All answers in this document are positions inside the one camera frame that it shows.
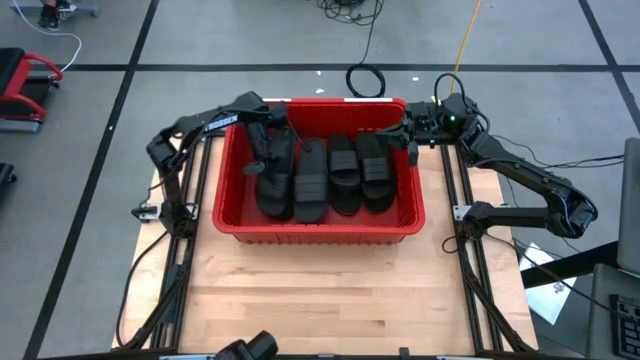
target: wooden table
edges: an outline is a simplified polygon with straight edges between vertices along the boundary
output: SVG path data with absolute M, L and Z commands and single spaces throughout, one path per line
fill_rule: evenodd
M 223 142 L 213 144 L 180 352 L 216 352 L 267 330 L 280 354 L 388 355 L 398 354 L 399 347 L 415 355 L 473 354 L 458 257 L 441 249 L 453 228 L 440 151 L 420 150 L 427 221 L 420 233 L 398 245 L 244 245 L 218 232 L 211 221 Z M 495 172 L 469 173 L 477 200 L 502 203 Z M 193 193 L 197 172 L 192 176 Z M 461 197 L 459 183 L 457 189 Z M 161 194 L 154 193 L 152 201 L 160 202 Z M 157 222 L 142 225 L 135 256 L 163 231 Z M 491 233 L 511 239 L 508 228 Z M 124 339 L 133 336 L 158 300 L 168 244 L 164 240 L 154 249 L 133 277 Z M 455 246 L 453 241 L 447 245 Z M 484 249 L 497 306 L 536 347 L 513 249 L 490 238 L 484 239 Z M 490 348 L 484 308 L 477 304 L 484 346 Z

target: black sandal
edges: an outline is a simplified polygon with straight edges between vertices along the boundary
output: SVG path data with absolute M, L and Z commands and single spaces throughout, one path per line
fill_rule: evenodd
M 322 140 L 313 138 L 302 144 L 294 184 L 296 221 L 302 224 L 318 222 L 329 210 L 327 156 Z
M 359 133 L 356 152 L 362 173 L 364 206 L 374 214 L 387 211 L 396 197 L 396 180 L 391 149 L 386 142 L 378 141 L 375 134 Z
M 256 204 L 266 215 L 287 220 L 293 216 L 293 158 L 295 137 L 289 128 L 276 129 L 271 143 L 279 149 L 276 160 L 256 179 Z
M 355 215 L 362 204 L 360 168 L 353 143 L 346 135 L 329 137 L 329 199 L 343 215 Z

